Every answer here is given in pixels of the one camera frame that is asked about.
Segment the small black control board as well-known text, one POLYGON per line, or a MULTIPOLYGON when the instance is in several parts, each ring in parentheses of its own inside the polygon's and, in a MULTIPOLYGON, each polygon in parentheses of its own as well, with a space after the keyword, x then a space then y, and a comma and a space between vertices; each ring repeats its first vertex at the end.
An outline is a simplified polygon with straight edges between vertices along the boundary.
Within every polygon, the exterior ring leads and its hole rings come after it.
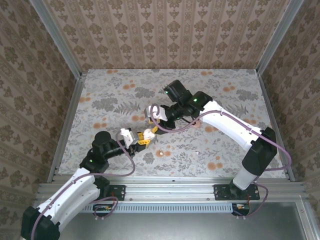
POLYGON ((232 215, 234 216, 247 216, 250 212, 250 205, 248 203, 233 203, 232 215))
POLYGON ((112 204, 95 204, 92 207, 93 215, 98 218, 106 217, 112 209, 113 209, 112 204))

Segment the black mounting plate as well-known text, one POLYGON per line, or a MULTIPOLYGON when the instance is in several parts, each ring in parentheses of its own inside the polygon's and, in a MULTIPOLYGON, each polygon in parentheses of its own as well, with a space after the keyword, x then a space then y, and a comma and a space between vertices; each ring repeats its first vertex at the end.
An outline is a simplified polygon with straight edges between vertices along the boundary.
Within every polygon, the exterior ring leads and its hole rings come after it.
POLYGON ((126 186, 125 185, 110 185, 108 196, 109 197, 117 197, 119 201, 124 201, 126 195, 126 186))
POLYGON ((215 184, 213 186, 213 193, 216 201, 260 200, 258 187, 254 184, 250 184, 245 190, 241 190, 230 184, 215 184))

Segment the aluminium table side rail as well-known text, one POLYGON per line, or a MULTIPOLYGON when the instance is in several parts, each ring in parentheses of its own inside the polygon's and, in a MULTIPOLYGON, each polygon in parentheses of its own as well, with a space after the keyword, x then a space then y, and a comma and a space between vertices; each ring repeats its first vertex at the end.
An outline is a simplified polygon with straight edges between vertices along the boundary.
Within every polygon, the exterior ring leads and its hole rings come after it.
POLYGON ((74 90, 70 99, 69 107, 65 116, 62 131, 60 134, 60 138, 57 144, 54 158, 52 160, 50 172, 46 181, 47 183, 51 183, 54 180, 55 175, 59 172, 59 167, 63 159, 63 155, 68 142, 68 138, 69 138, 73 120, 77 111, 81 93, 85 85, 87 73, 88 73, 87 71, 82 72, 80 75, 80 78, 76 80, 74 90))
MULTIPOLYGON (((263 82, 263 78, 259 73, 257 73, 257 77, 258 77, 258 81, 259 81, 259 84, 260 84, 260 87, 261 87, 261 91, 262 91, 262 95, 263 95, 264 102, 265 102, 265 105, 266 105, 266 109, 267 109, 267 112, 268 112, 268 116, 269 116, 269 119, 270 119, 270 124, 272 126, 272 129, 275 131, 276 142, 283 149, 285 149, 284 142, 282 140, 281 133, 280 133, 280 130, 278 128, 278 124, 277 124, 277 121, 276 121, 276 118, 275 118, 275 115, 274 115, 274 112, 273 112, 273 109, 272 109, 272 105, 271 105, 271 102, 269 100, 269 96, 268 96, 266 87, 265 87, 264 82, 263 82)), ((285 172, 287 178, 291 182, 295 182, 296 181, 291 166, 289 166, 284 172, 285 172)))

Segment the floral patterned table covering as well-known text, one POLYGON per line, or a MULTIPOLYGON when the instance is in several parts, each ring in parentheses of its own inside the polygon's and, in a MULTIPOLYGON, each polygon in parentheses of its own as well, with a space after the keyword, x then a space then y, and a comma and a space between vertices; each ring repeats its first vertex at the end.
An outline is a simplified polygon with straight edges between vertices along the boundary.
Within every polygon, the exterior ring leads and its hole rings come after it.
MULTIPOLYGON (((265 129, 270 118, 253 69, 91 69, 87 72, 58 172, 73 174, 96 133, 114 136, 122 128, 150 127, 144 109, 170 106, 164 88, 179 80, 192 94, 202 91, 248 124, 265 129)), ((246 151, 217 128, 201 123, 183 132, 157 136, 130 161, 109 161, 108 173, 148 177, 227 177, 237 174, 246 151)))

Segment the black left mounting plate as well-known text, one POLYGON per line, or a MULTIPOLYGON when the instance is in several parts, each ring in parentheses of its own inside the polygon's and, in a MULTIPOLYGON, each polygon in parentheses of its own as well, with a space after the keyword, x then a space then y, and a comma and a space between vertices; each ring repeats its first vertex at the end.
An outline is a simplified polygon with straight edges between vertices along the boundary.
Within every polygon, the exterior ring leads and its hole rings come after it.
POLYGON ((119 201, 124 201, 126 195, 126 186, 125 185, 110 185, 108 196, 109 197, 117 197, 119 201))

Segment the aluminium base beam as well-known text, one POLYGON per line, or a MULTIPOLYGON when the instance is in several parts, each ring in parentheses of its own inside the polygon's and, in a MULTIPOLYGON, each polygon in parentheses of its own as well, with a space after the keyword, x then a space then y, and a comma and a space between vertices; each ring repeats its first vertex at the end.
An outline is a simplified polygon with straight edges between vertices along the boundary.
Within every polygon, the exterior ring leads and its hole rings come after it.
MULTIPOLYGON (((127 176, 108 177, 112 185, 125 185, 125 203, 214 202, 214 185, 228 184, 229 177, 127 176)), ((259 195, 268 203, 298 202, 308 195, 301 182, 286 178, 260 178, 259 195)))

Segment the aluminium upright post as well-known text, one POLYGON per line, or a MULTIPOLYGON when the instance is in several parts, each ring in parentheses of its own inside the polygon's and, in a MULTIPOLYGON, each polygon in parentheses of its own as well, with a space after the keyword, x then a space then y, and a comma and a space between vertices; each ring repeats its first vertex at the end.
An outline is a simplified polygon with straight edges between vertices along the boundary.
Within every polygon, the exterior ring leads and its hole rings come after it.
POLYGON ((288 31, 295 16, 300 10, 304 0, 290 0, 286 7, 277 27, 275 28, 270 41, 268 42, 258 64, 256 72, 258 76, 261 76, 266 70, 269 62, 279 47, 281 41, 284 39, 286 32, 288 31))
POLYGON ((73 56, 71 48, 68 46, 67 41, 63 37, 62 31, 59 29, 58 24, 47 8, 44 0, 30 0, 30 3, 40 17, 53 42, 55 43, 59 52, 67 63, 70 71, 72 72, 74 77, 79 80, 82 75, 81 67, 73 56))

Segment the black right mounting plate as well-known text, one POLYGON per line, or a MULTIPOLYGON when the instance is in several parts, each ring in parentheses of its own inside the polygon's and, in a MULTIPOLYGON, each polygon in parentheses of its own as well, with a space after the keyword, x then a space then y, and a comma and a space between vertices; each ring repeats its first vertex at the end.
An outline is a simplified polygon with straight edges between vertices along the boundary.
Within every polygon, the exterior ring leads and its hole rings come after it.
POLYGON ((213 186, 213 193, 216 201, 260 200, 258 187, 254 184, 250 184, 245 190, 241 190, 230 184, 215 184, 213 186))

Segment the pale round charging case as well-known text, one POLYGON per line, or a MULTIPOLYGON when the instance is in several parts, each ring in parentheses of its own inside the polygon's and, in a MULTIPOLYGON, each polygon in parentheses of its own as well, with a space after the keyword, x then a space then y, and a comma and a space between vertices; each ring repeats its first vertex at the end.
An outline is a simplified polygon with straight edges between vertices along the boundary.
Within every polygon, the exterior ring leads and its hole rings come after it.
POLYGON ((155 138, 155 134, 152 132, 151 129, 145 129, 144 132, 143 132, 143 139, 144 140, 153 140, 155 138))

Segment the grey metal sheet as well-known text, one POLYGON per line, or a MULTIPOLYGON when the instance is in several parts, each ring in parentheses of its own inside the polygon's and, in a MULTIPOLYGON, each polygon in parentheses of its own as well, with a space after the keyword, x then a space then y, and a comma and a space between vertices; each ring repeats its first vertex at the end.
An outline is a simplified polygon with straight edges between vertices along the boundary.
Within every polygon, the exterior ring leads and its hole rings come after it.
POLYGON ((304 230, 300 214, 289 203, 266 203, 253 216, 230 213, 115 213, 95 220, 78 214, 59 240, 320 240, 304 230))

